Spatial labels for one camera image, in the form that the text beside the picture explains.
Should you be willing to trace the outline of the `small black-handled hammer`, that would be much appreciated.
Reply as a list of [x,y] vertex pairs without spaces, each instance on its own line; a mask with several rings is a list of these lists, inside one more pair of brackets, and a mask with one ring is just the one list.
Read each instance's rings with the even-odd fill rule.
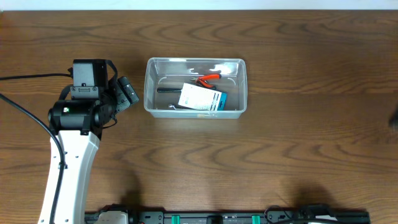
[[180,88],[161,88],[157,89],[158,93],[180,93],[182,90]]

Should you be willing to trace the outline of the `clear plastic container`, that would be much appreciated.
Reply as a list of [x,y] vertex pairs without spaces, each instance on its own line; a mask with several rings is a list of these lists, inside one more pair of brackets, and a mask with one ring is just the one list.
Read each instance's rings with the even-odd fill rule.
[[240,58],[149,59],[144,108],[155,118],[237,119],[247,108]]

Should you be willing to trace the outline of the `silver wrench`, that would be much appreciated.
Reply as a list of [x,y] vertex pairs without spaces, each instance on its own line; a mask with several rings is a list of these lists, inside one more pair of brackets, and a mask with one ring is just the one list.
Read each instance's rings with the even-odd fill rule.
[[179,106],[179,105],[173,105],[169,104],[168,108],[173,109],[173,110],[187,110],[187,111],[194,111],[195,109]]

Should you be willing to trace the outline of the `white and teal box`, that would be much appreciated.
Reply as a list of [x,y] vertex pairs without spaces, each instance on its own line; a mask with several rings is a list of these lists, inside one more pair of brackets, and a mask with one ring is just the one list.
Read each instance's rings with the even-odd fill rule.
[[184,83],[178,105],[204,111],[222,111],[227,94],[188,83]]

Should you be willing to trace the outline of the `red-handled pliers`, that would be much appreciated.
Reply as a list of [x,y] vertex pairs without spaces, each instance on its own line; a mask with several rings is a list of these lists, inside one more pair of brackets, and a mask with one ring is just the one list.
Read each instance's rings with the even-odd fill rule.
[[208,83],[209,80],[219,80],[221,78],[221,75],[218,73],[212,73],[208,75],[204,75],[201,77],[193,77],[190,79],[191,82],[194,82],[197,86],[211,89],[211,90],[216,90],[216,87],[210,83]]

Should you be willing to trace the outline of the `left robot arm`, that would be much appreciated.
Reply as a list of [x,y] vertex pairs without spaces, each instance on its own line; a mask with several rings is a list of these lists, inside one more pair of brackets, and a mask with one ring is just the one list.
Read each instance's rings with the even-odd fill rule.
[[39,223],[84,223],[91,167],[102,130],[57,128],[51,133],[52,160]]

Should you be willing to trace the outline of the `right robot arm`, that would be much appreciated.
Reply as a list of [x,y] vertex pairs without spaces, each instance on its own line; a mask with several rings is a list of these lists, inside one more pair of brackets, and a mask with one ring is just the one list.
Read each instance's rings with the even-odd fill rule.
[[398,109],[396,109],[389,119],[389,127],[394,131],[398,130]]

